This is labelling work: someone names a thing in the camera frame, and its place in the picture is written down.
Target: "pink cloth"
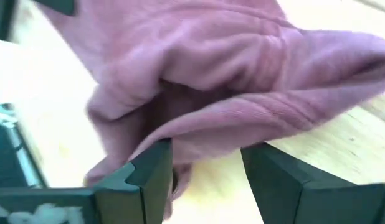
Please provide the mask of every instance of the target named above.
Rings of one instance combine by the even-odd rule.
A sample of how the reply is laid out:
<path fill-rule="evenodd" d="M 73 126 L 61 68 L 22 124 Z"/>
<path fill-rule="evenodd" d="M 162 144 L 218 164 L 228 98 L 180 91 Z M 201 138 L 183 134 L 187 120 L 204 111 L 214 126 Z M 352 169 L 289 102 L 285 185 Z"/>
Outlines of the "pink cloth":
<path fill-rule="evenodd" d="M 46 11 L 99 83 L 88 114 L 107 157 L 87 174 L 91 184 L 172 137 L 179 185 L 170 202 L 194 161 L 311 130 L 385 91 L 385 40 L 301 30 L 273 0 L 78 8 L 76 17 Z"/>

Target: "pink hoodie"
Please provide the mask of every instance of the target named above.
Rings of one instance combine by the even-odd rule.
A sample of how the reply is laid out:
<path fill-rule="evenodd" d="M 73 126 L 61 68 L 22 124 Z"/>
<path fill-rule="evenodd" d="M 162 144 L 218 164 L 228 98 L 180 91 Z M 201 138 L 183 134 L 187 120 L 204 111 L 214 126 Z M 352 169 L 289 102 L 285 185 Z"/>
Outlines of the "pink hoodie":
<path fill-rule="evenodd" d="M 88 114 L 107 157 L 90 184 L 172 137 L 194 161 L 291 136 L 385 91 L 385 40 L 301 30 L 274 0 L 78 0 L 47 15 L 99 83 Z"/>

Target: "light wooden surface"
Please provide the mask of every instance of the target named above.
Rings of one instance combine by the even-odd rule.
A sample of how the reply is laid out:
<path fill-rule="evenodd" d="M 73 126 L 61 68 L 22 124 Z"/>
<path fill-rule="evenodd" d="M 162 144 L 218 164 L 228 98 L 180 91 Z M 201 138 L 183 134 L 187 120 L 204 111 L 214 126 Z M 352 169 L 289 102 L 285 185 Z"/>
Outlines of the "light wooden surface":
<path fill-rule="evenodd" d="M 385 38 L 385 13 L 362 4 L 337 0 L 279 2 L 300 27 L 361 30 Z M 81 185 L 84 173 L 103 157 L 97 135 L 84 115 L 85 102 L 95 84 L 29 0 L 20 0 L 13 40 L 38 52 L 31 53 L 36 59 L 28 60 L 23 70 L 33 88 L 15 98 L 41 169 L 53 187 Z M 22 64 L 10 57 L 7 60 Z M 357 184 L 385 182 L 385 94 L 314 131 L 270 144 Z M 175 201 L 174 215 L 167 221 L 260 222 L 237 151 L 221 159 L 198 162 L 191 185 Z"/>

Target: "pink fabric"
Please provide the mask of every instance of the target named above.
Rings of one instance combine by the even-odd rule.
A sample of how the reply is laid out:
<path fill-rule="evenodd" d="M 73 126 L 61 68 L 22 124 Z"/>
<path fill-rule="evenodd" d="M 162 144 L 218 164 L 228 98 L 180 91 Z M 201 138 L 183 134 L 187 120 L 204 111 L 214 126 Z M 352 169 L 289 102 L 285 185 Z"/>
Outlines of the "pink fabric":
<path fill-rule="evenodd" d="M 385 40 L 301 30 L 273 0 L 78 8 L 47 15 L 99 83 L 88 114 L 108 155 L 90 184 L 172 137 L 179 185 L 170 202 L 194 161 L 311 130 L 385 91 Z"/>

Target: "fabric fold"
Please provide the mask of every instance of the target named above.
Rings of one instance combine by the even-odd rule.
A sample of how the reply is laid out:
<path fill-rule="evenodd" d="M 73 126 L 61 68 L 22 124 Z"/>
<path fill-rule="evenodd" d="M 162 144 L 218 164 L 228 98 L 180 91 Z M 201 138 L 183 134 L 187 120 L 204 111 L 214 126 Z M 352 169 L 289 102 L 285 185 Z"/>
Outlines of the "fabric fold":
<path fill-rule="evenodd" d="M 46 9 L 99 83 L 88 115 L 107 157 L 93 184 L 173 139 L 178 186 L 191 164 L 309 131 L 385 91 L 385 40 L 302 30 L 276 1 L 80 0 Z"/>

